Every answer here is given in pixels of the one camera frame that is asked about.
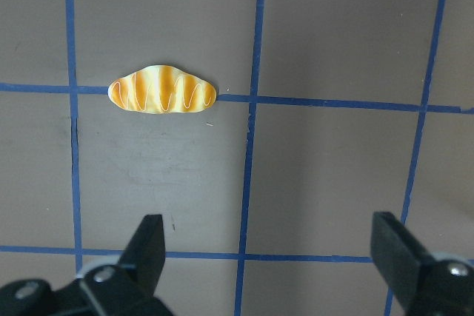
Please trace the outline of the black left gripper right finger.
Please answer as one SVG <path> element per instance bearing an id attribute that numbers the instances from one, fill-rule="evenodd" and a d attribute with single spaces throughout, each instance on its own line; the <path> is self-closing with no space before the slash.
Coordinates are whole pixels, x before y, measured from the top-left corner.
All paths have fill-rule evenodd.
<path id="1" fill-rule="evenodd" d="M 473 314 L 473 265 L 430 252 L 394 214 L 373 214 L 370 255 L 405 315 Z"/>

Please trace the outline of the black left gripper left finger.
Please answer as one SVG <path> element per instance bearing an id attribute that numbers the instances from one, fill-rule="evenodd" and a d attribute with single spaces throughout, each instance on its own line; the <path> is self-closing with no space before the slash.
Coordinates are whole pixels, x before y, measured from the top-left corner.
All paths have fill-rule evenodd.
<path id="1" fill-rule="evenodd" d="M 81 293 L 94 315 L 164 315 L 154 296 L 164 262 L 162 216 L 146 215 L 118 261 L 84 274 Z"/>

